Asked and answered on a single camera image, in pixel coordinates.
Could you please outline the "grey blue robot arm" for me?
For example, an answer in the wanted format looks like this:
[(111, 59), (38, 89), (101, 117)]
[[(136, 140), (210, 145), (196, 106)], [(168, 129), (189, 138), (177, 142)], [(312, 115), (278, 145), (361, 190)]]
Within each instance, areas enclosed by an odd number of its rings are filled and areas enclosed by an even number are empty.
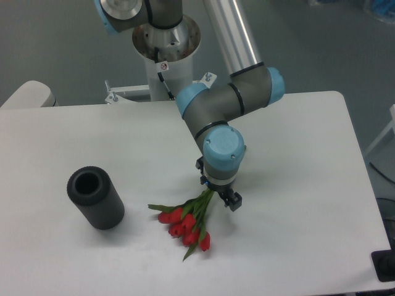
[(231, 81), (214, 88), (215, 75), (193, 81), (193, 55), (201, 42), (197, 23), (181, 1), (96, 1), (108, 32), (132, 30), (132, 42), (146, 67), (144, 87), (152, 101), (173, 100), (201, 158), (201, 183), (219, 194), (231, 210), (242, 204), (232, 189), (244, 156), (241, 133), (229, 122), (279, 101), (285, 83), (266, 67), (256, 49), (239, 1), (205, 1)]

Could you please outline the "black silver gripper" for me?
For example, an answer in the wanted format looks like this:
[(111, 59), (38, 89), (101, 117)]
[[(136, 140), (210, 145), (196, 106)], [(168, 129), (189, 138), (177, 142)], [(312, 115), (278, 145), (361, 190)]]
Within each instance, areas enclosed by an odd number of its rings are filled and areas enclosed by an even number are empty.
[(205, 184), (209, 189), (217, 192), (220, 198), (224, 201), (224, 206), (228, 207), (231, 211), (235, 212), (242, 206), (243, 199), (240, 194), (234, 192), (232, 185), (235, 181), (236, 176), (230, 179), (215, 179), (208, 175), (204, 169), (203, 157), (196, 160), (196, 168), (200, 171), (201, 184)]

